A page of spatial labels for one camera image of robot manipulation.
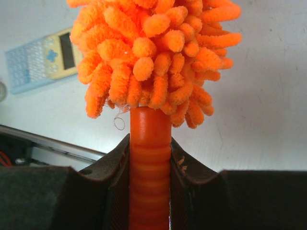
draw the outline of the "calculator screen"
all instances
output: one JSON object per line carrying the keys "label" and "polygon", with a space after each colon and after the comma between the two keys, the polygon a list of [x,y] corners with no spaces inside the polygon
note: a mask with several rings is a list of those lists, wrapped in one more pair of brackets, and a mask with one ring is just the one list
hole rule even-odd
{"label": "calculator screen", "polygon": [[59,37],[61,41],[64,69],[70,69],[72,67],[75,67],[72,45],[69,37],[70,33],[63,34]]}

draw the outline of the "white surface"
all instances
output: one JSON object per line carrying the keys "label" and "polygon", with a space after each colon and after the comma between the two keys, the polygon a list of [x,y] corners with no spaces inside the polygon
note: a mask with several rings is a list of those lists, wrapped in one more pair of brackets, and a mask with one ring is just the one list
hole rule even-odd
{"label": "white surface", "polygon": [[2,102],[6,97],[7,91],[6,86],[0,82],[0,102]]}
{"label": "white surface", "polygon": [[[307,1],[235,0],[243,42],[229,49],[233,69],[220,82],[206,83],[215,114],[197,130],[185,125],[173,136],[214,170],[307,170]],[[2,0],[0,77],[8,83],[4,51],[73,24],[78,9],[65,0]],[[70,78],[0,103],[0,124],[102,152],[129,132],[105,108],[97,120],[85,114],[87,86]]]}

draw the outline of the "red wire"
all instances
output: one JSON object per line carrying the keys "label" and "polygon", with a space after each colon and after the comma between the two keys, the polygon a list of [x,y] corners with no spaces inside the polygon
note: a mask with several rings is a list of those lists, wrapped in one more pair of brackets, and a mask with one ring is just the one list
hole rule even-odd
{"label": "red wire", "polygon": [[1,157],[3,157],[5,159],[6,162],[4,162],[4,160],[0,157],[0,163],[3,164],[6,167],[12,166],[12,163],[10,161],[10,159],[8,158],[7,155],[4,154],[4,152],[0,151],[0,155]]}

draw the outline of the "orange plastic handle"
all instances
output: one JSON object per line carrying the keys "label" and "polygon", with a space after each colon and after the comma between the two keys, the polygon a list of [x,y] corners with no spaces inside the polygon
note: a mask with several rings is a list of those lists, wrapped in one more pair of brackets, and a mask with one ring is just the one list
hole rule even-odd
{"label": "orange plastic handle", "polygon": [[138,107],[130,120],[129,230],[168,230],[170,116]]}

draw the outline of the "loose thread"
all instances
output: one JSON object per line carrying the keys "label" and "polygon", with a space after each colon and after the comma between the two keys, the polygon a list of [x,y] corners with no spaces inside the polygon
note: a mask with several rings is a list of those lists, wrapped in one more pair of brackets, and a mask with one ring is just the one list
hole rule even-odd
{"label": "loose thread", "polygon": [[[125,113],[129,112],[129,111],[130,111],[130,107],[129,107],[128,105],[125,105],[125,106],[123,106],[123,107],[118,107],[118,108],[119,108],[119,112],[118,112],[118,114],[116,114],[116,116],[115,116],[115,118],[114,118],[114,121],[113,121],[113,124],[114,124],[114,126],[115,126],[118,130],[123,131],[123,130],[126,128],[126,124],[125,124],[124,119],[121,118],[121,117],[119,117],[119,116],[122,115],[122,114],[125,114]],[[123,122],[123,124],[124,124],[124,127],[123,127],[123,128],[119,128],[119,127],[116,125],[116,120],[117,120],[117,119],[119,119],[119,120],[121,120],[121,121]]]}

